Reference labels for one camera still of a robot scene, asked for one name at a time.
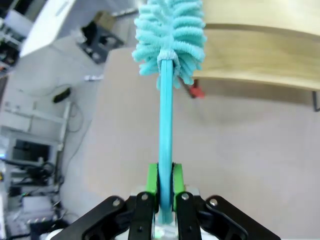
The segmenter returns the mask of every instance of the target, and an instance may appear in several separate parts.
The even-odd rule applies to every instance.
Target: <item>metal screw head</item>
[[[211,206],[217,206],[218,205],[218,201],[216,200],[216,199],[214,199],[214,198],[212,198],[211,200],[210,200],[210,204],[211,204]]]
[[[145,200],[147,200],[148,199],[148,194],[143,194],[142,195],[142,197],[141,197],[141,199],[143,200],[143,201],[145,201]]]
[[[189,199],[188,193],[182,194],[182,195],[181,195],[181,198],[182,198],[183,200],[188,200],[188,199]]]
[[[120,205],[120,200],[119,200],[119,199],[115,200],[115,201],[112,203],[112,205],[113,205],[114,207],[119,206],[119,205]]]

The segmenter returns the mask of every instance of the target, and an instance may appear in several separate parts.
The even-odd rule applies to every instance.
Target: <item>fluffy duster bristle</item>
[[[205,59],[202,1],[148,0],[139,13],[134,21],[139,44],[132,56],[136,62],[145,61],[140,74],[160,73],[161,60],[173,60],[174,86],[180,87],[178,77],[193,84],[193,72]]]

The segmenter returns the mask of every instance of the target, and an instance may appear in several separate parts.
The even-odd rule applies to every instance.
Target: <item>curved wooden edge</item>
[[[223,80],[247,82],[267,85],[277,85],[295,89],[320,91],[320,81],[316,79],[277,76],[268,74],[250,74],[241,71],[223,72],[214,70],[202,70],[194,72],[193,79],[199,80]]]
[[[304,38],[312,41],[320,41],[320,35],[298,31],[288,28],[280,28],[273,26],[238,24],[238,23],[207,23],[205,30],[232,30],[232,31],[252,31],[270,34],[285,35],[288,37]]]

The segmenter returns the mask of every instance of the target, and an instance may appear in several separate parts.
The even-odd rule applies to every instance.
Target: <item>bolt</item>
[[[210,204],[215,207],[215,206],[218,205],[218,201],[217,201],[216,199],[212,198],[212,199],[210,200]]]
[[[183,200],[188,200],[189,199],[189,195],[188,195],[188,193],[184,193],[184,194],[182,194],[182,199]]]
[[[115,200],[115,201],[112,203],[112,205],[113,205],[114,207],[119,206],[119,205],[120,205],[120,200],[119,200],[119,199]]]
[[[145,201],[145,200],[147,200],[148,199],[148,194],[143,194],[142,195],[142,197],[141,197],[141,199],[143,200],[143,201]]]

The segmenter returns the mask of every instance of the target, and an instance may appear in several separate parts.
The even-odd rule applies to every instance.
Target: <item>blue handle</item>
[[[173,61],[161,61],[160,74],[160,121],[159,121],[159,221],[170,224],[173,221],[171,207],[172,173],[172,121],[173,121]]]

